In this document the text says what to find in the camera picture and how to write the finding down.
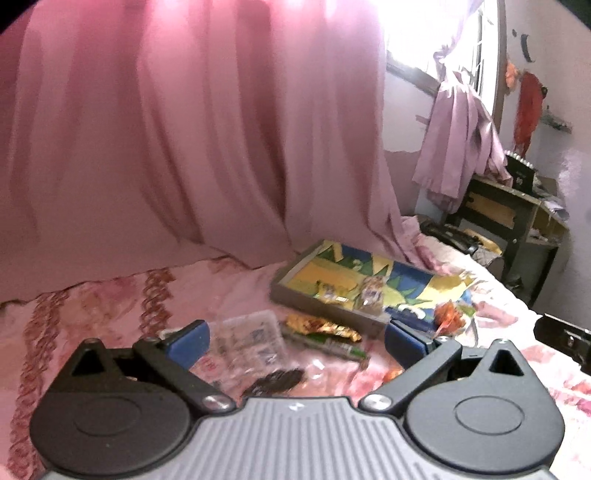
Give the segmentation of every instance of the white wall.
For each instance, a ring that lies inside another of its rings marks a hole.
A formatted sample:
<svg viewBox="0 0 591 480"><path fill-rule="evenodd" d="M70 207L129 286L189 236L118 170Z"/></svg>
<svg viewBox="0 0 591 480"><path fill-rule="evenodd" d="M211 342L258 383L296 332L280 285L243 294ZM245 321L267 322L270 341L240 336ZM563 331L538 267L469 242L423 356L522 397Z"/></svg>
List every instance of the white wall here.
<svg viewBox="0 0 591 480"><path fill-rule="evenodd" d="M573 124L572 135L539 125L527 158L542 175L554 177L570 213L571 258L544 309L591 327L591 31L556 0L508 0L507 50L548 87L545 105ZM514 38L511 30L517 30ZM527 64L520 36L529 33ZM505 100L501 140L512 147L519 91Z"/></svg>
<svg viewBox="0 0 591 480"><path fill-rule="evenodd" d="M429 202L412 178L427 126L433 97L412 83L386 72L382 140L398 205L403 215L423 213L438 218L441 211Z"/></svg>

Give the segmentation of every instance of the metal screw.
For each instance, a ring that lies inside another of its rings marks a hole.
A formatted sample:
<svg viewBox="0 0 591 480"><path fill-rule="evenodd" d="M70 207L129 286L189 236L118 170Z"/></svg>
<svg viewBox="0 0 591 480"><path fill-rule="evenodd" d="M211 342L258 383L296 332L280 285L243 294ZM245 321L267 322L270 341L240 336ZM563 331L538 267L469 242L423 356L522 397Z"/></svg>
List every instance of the metal screw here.
<svg viewBox="0 0 591 480"><path fill-rule="evenodd" d="M368 395L361 403L366 410L385 411L392 406L392 400L385 395L377 393Z"/></svg>
<svg viewBox="0 0 591 480"><path fill-rule="evenodd" d="M203 405L211 411L229 410L232 404L232 400L225 395L208 395L203 399Z"/></svg>

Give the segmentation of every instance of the window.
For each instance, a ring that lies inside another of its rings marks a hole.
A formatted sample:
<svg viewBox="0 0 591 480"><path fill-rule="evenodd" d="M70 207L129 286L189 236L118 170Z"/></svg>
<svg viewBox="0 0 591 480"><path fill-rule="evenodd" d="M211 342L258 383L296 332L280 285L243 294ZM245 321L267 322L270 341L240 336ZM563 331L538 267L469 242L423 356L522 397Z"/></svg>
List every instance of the window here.
<svg viewBox="0 0 591 480"><path fill-rule="evenodd" d="M433 53L452 37L466 2L460 0L395 0L385 13L388 63L400 72L415 69L422 86L439 85ZM456 48L445 61L448 69L461 72L482 97L490 113L495 105L499 66L498 0L484 0L464 24ZM419 80L414 75L410 81Z"/></svg>

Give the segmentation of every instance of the green pen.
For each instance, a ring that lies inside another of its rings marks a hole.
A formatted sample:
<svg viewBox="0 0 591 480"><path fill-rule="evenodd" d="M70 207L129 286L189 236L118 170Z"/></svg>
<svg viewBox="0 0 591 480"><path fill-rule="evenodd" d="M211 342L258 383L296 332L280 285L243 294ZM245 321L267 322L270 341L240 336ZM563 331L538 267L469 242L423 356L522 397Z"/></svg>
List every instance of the green pen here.
<svg viewBox="0 0 591 480"><path fill-rule="evenodd" d="M338 342L322 333L309 333L302 335L293 331L284 323L281 324L281 334L295 342L315 348L317 350L339 356L345 360L353 360L359 362L363 369L367 368L369 364L369 355L361 348L348 343Z"/></svg>

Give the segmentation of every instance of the wooden table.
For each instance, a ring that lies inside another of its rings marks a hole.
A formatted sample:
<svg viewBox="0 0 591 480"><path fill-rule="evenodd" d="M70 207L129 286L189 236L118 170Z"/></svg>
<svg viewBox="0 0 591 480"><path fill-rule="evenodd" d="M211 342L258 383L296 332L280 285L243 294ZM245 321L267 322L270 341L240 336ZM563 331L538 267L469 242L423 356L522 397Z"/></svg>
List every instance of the wooden table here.
<svg viewBox="0 0 591 480"><path fill-rule="evenodd" d="M447 215L446 223L460 226L467 220L507 241L503 252L505 268L501 281L506 281L524 245L536 245L548 249L545 264L535 286L523 298L532 305L538 297L563 236L568 232L564 221L553 213L542 200L474 176L470 181L462 205L454 214ZM530 230L536 229L544 238L535 238Z"/></svg>

